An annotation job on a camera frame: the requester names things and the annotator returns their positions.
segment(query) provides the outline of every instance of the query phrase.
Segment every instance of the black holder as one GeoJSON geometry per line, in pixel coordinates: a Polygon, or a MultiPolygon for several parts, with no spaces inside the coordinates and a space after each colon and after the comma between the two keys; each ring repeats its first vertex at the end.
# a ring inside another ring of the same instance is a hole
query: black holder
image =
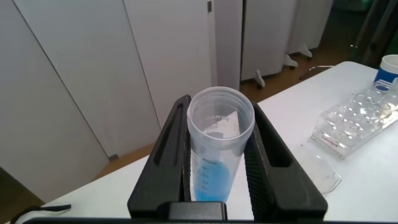
{"type": "MultiPolygon", "coordinates": [[[[177,100],[128,200],[131,220],[37,218],[27,223],[152,223],[228,221],[223,202],[190,198],[190,134],[187,110],[191,97],[177,100]]],[[[321,222],[327,202],[280,138],[260,107],[244,150],[254,221],[321,222]]]]}

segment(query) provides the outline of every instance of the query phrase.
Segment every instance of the blue liquid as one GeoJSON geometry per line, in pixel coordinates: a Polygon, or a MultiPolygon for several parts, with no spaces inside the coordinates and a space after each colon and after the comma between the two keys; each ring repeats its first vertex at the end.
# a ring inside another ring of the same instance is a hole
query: blue liquid
{"type": "Polygon", "coordinates": [[[232,181],[228,168],[220,161],[202,159],[197,178],[193,181],[197,201],[226,202],[232,181]]]}

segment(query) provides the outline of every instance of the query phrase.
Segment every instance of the floor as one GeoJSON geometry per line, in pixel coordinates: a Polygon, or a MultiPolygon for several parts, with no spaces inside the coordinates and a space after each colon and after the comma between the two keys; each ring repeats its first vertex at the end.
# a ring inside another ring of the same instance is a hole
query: floor
{"type": "Polygon", "coordinates": [[[0,167],[0,223],[31,205],[43,205],[43,201],[0,167]]]}
{"type": "MultiPolygon", "coordinates": [[[[317,65],[336,65],[349,60],[351,55],[350,45],[354,43],[356,34],[359,32],[361,23],[366,14],[352,13],[347,11],[333,11],[329,16],[328,23],[320,42],[319,48],[313,49],[312,60],[307,60],[302,55],[293,55],[293,60],[299,64],[295,70],[283,68],[282,71],[272,78],[266,79],[266,87],[257,89],[254,82],[241,85],[241,92],[250,100],[260,102],[275,95],[299,82],[299,77],[309,68],[317,65]]],[[[126,154],[119,159],[111,161],[95,179],[110,174],[132,162],[135,162],[150,154],[154,144],[126,154]]],[[[42,205],[43,202],[34,194],[24,188],[17,180],[0,168],[0,223],[8,221],[17,212],[29,205],[42,205]]]]}

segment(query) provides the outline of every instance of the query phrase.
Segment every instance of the white panel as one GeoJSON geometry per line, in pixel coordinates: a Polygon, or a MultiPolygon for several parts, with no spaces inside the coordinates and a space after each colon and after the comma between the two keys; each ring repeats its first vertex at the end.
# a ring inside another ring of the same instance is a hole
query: white panel
{"type": "Polygon", "coordinates": [[[319,46],[333,0],[298,0],[289,54],[296,53],[303,44],[309,49],[319,46]]]}
{"type": "Polygon", "coordinates": [[[11,0],[0,33],[0,166],[49,202],[109,161],[11,0]]]}
{"type": "Polygon", "coordinates": [[[289,41],[296,0],[246,1],[242,80],[278,73],[289,41]]]}
{"type": "Polygon", "coordinates": [[[239,90],[242,0],[214,0],[217,84],[239,90]]]}
{"type": "Polygon", "coordinates": [[[160,132],[122,0],[16,0],[107,155],[160,132]]]}
{"type": "Polygon", "coordinates": [[[125,0],[161,126],[174,101],[211,86],[207,0],[125,0]]]}

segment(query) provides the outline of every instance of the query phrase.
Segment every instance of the blue and white cup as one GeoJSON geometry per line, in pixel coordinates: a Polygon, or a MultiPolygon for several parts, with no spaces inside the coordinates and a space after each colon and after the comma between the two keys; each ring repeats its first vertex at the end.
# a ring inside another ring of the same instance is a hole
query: blue and white cup
{"type": "Polygon", "coordinates": [[[374,79],[384,80],[389,83],[398,77],[398,55],[386,55],[382,58],[379,71],[374,79]]]}

